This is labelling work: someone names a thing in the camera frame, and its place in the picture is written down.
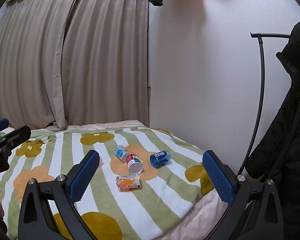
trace black jacket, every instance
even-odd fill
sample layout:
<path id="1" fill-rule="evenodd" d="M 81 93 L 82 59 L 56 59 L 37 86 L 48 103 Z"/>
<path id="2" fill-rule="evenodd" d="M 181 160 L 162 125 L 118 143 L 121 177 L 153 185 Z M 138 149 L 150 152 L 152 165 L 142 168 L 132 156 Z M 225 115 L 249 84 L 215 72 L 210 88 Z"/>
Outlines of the black jacket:
<path id="1" fill-rule="evenodd" d="M 276 55 L 291 77 L 291 87 L 245 168 L 253 178 L 273 179 L 282 206 L 284 238 L 300 240 L 300 22 Z"/>

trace plastic bottle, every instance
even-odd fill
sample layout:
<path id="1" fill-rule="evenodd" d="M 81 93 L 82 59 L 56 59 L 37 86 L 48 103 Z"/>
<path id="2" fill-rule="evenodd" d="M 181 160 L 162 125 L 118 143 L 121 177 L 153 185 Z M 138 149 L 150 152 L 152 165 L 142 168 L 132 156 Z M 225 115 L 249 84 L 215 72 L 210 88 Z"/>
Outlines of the plastic bottle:
<path id="1" fill-rule="evenodd" d="M 128 155 L 126 163 L 130 174 L 140 174 L 143 170 L 143 165 L 138 156 L 135 154 Z"/>
<path id="2" fill-rule="evenodd" d="M 114 149 L 115 155 L 124 163 L 126 161 L 127 156 L 130 154 L 122 145 L 118 145 Z"/>
<path id="3" fill-rule="evenodd" d="M 143 165 L 137 155 L 128 152 L 122 145 L 118 145 L 114 149 L 115 155 L 128 165 L 130 174 L 140 174 L 143 170 Z"/>

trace small bottle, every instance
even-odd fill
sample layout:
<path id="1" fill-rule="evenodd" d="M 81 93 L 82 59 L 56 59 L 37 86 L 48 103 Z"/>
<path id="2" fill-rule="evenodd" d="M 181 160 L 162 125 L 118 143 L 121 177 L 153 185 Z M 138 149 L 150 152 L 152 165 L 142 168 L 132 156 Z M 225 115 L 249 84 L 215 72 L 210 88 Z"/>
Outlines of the small bottle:
<path id="1" fill-rule="evenodd" d="M 128 170 L 130 174 L 140 174 L 143 170 L 143 165 L 135 154 L 130 154 L 126 158 L 126 163 L 128 165 Z"/>
<path id="2" fill-rule="evenodd" d="M 118 145 L 114 149 L 115 155 L 124 163 L 126 161 L 127 156 L 130 154 L 122 145 Z"/>
<path id="3" fill-rule="evenodd" d="M 158 168 L 160 165 L 167 164 L 170 160 L 171 155 L 168 151 L 162 151 L 150 155 L 150 163 L 155 168 Z"/>
<path id="4" fill-rule="evenodd" d="M 119 191 L 128 191 L 133 188 L 140 188 L 139 176 L 135 175 L 122 175 L 115 178 Z"/>

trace bottle label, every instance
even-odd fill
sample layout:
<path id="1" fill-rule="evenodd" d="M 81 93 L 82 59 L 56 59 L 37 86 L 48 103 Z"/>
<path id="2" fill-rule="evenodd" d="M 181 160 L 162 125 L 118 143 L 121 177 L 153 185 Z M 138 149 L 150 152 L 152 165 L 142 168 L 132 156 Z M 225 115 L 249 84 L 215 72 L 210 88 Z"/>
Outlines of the bottle label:
<path id="1" fill-rule="evenodd" d="M 118 145 L 115 149 L 114 149 L 115 155 L 117 155 L 117 157 L 122 161 L 125 162 L 125 156 L 127 156 L 129 154 L 129 152 L 122 146 L 122 145 Z"/>
<path id="2" fill-rule="evenodd" d="M 166 155 L 167 155 L 167 152 L 165 152 L 165 151 L 162 151 L 162 152 L 159 152 L 159 153 L 155 153 L 155 154 L 154 154 L 154 156 L 156 156 L 158 159 L 162 159 L 162 158 L 164 158 Z"/>
<path id="3" fill-rule="evenodd" d="M 138 176 L 138 175 L 136 175 L 136 174 L 132 174 L 132 175 L 120 175 L 120 176 L 117 176 L 117 180 L 118 179 L 132 179 L 132 178 L 135 178 L 136 176 Z"/>
<path id="4" fill-rule="evenodd" d="M 141 161 L 140 161 L 140 159 L 138 158 L 137 155 L 130 154 L 126 158 L 126 163 L 128 165 L 128 170 L 129 170 L 129 168 L 130 168 L 131 165 L 133 165 L 135 163 L 141 163 Z"/>

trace metal screw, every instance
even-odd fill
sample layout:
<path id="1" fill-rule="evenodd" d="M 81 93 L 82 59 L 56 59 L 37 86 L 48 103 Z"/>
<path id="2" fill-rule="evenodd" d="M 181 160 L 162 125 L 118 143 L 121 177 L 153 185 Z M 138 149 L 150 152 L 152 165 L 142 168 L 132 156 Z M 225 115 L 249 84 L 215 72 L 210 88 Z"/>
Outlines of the metal screw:
<path id="1" fill-rule="evenodd" d="M 57 181 L 64 181 L 65 179 L 66 179 L 66 176 L 62 175 L 62 174 L 57 177 Z"/>
<path id="2" fill-rule="evenodd" d="M 238 175 L 237 178 L 238 178 L 239 181 L 245 181 L 246 180 L 246 177 L 243 176 L 243 175 Z"/>
<path id="3" fill-rule="evenodd" d="M 274 182 L 273 182 L 272 179 L 267 179 L 267 183 L 268 183 L 269 185 L 271 185 L 271 186 L 274 184 Z"/>
<path id="4" fill-rule="evenodd" d="M 28 184 L 32 185 L 34 183 L 35 183 L 35 179 L 34 178 L 28 180 Z"/>

